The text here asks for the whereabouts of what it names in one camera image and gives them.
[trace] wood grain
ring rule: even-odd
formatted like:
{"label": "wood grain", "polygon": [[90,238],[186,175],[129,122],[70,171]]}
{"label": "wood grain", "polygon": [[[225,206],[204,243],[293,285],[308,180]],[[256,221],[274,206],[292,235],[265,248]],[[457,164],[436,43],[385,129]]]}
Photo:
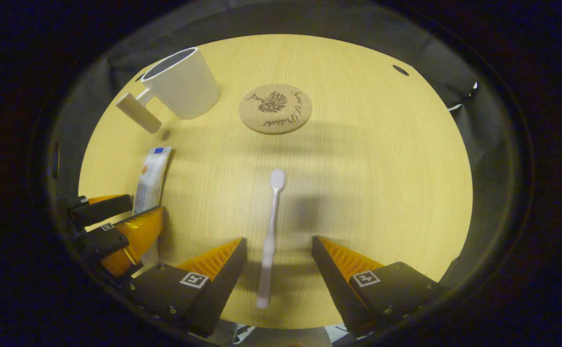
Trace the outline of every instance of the wood grain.
{"label": "wood grain", "polygon": [[[248,239],[248,263],[225,320],[277,329],[341,323],[310,256],[313,235],[441,279],[467,237],[471,172],[450,113],[415,69],[361,46],[299,35],[232,38],[200,48],[222,89],[218,103],[182,120],[153,99],[148,109],[162,121],[156,134],[112,103],[87,147],[81,195],[134,194],[150,148],[173,147],[160,259],[177,265],[237,237]],[[136,76],[118,96],[144,90]],[[269,83],[310,96],[312,115],[303,127],[267,135],[242,123],[243,96]],[[287,178],[272,295],[261,310],[257,282],[276,168]]]}

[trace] white spoon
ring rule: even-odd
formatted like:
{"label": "white spoon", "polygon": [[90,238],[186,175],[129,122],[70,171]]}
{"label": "white spoon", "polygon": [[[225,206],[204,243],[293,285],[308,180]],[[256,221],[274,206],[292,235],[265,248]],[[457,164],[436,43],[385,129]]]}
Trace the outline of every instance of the white spoon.
{"label": "white spoon", "polygon": [[259,277],[259,290],[257,290],[257,307],[265,309],[270,301],[270,275],[272,274],[272,259],[274,258],[274,220],[276,219],[276,202],[279,191],[285,185],[285,172],[280,169],[272,171],[270,186],[274,190],[272,198],[272,211],[270,213],[270,226],[266,240],[263,242],[263,258],[261,260],[261,276]]}

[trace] wooden table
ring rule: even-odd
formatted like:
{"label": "wooden table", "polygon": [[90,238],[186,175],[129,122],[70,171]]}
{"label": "wooden table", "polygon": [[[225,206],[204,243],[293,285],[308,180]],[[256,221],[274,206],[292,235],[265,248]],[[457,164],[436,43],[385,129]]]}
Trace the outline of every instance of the wooden table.
{"label": "wooden table", "polygon": [[[277,329],[341,323],[310,255],[313,235],[441,279],[467,237],[471,172],[450,113],[415,69],[361,46],[299,35],[239,37],[200,49],[221,86],[218,103],[182,120],[153,99],[148,109],[163,124],[156,134],[109,105],[84,156],[81,195],[134,195],[148,150],[173,147],[160,259],[177,265],[246,237],[248,263],[221,316],[237,323]],[[147,69],[117,97],[142,92],[136,78]],[[268,83],[310,96],[313,112],[303,127],[266,135],[242,123],[240,100]],[[262,310],[255,302],[276,168],[287,179],[272,296]]]}

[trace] mug rim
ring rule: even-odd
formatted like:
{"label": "mug rim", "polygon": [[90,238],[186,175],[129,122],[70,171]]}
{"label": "mug rim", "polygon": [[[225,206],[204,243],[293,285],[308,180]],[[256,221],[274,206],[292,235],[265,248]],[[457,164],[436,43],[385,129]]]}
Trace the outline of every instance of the mug rim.
{"label": "mug rim", "polygon": [[[180,54],[180,53],[183,53],[183,52],[188,51],[188,50],[190,50],[190,49],[193,50],[193,51],[192,51],[191,53],[189,53],[189,55],[187,55],[186,57],[180,59],[179,61],[177,61],[177,62],[175,62],[175,63],[173,63],[173,64],[171,64],[171,66],[168,66],[167,68],[164,68],[163,71],[160,71],[160,72],[155,73],[155,75],[152,75],[151,77],[147,77],[147,76],[146,76],[146,75],[148,75],[149,72],[155,70],[155,68],[156,68],[157,66],[159,66],[159,64],[162,64],[162,63],[165,62],[167,59],[170,59],[171,57],[174,57],[175,55]],[[167,70],[169,70],[170,68],[173,68],[174,66],[176,66],[177,64],[180,64],[182,61],[184,61],[185,59],[187,59],[188,57],[190,57],[191,55],[193,55],[193,53],[197,52],[198,50],[199,50],[199,48],[197,48],[197,47],[191,47],[191,48],[183,49],[182,51],[173,53],[173,54],[171,54],[171,55],[167,55],[167,57],[164,57],[163,59],[161,59],[160,61],[158,61],[155,65],[153,65],[150,69],[148,69],[148,71],[146,71],[146,73],[144,73],[144,75],[142,76],[141,81],[142,81],[142,82],[144,82],[144,81],[149,81],[149,80],[153,79],[154,77],[157,77],[157,76],[160,75],[161,73],[164,73],[164,72],[166,72]]]}

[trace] mug handle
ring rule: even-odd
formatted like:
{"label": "mug handle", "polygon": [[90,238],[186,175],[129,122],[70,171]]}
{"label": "mug handle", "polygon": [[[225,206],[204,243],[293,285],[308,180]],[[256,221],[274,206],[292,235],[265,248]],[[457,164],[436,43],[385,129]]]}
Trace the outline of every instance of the mug handle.
{"label": "mug handle", "polygon": [[137,98],[127,92],[116,101],[116,106],[135,121],[135,123],[138,123],[140,127],[154,134],[161,128],[161,122],[145,108],[148,101],[153,97],[155,97],[155,95],[149,88],[144,90]]}

